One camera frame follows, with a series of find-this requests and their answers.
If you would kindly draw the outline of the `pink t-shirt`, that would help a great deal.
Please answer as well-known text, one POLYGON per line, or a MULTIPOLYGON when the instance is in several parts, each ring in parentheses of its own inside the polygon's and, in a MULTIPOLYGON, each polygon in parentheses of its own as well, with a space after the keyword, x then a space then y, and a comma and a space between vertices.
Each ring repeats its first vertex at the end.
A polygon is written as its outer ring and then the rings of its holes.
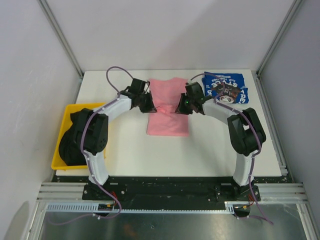
POLYGON ((186 92, 187 79, 174 77, 169 80, 150 79, 150 93, 156 108, 148 116, 146 133, 150 136, 187 137, 189 119, 187 115, 175 113, 181 98, 186 92))

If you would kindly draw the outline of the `blue printed t-shirt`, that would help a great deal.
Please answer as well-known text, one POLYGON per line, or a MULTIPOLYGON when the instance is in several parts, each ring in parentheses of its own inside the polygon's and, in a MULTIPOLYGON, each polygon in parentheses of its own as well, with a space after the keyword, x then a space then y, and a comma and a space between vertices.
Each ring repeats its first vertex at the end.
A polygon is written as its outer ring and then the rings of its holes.
POLYGON ((249 93, 241 73, 205 72, 202 78, 205 96, 225 104, 248 104, 249 93))

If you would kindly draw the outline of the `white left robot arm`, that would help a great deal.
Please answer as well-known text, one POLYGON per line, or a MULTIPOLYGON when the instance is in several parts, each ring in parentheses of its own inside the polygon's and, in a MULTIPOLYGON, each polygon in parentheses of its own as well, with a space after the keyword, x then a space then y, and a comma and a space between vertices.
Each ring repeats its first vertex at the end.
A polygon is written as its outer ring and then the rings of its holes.
POLYGON ((104 160, 109 123, 133 108, 139 108, 141 113, 155 113, 157 110, 149 87, 149 81, 133 78, 131 85, 121 90, 110 102, 94 109, 83 108, 72 114, 72 140, 86 161, 89 180, 96 184, 93 194, 100 200, 107 199, 111 193, 111 188, 105 184, 109 173, 104 160))

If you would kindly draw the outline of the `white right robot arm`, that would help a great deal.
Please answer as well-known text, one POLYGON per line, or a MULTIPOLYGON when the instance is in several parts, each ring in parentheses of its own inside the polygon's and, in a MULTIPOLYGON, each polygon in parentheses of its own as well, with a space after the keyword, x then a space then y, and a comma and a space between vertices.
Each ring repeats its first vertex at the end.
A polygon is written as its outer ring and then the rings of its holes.
POLYGON ((261 153, 262 145, 266 141, 257 112, 251 107, 236 109, 210 95, 205 96, 197 82, 187 83, 185 90, 180 96, 176 114, 200 113, 227 125, 230 142, 236 152, 236 165, 232 176, 234 185, 230 188, 230 194, 235 200, 242 201, 249 194, 248 188, 253 187, 255 157, 261 153))

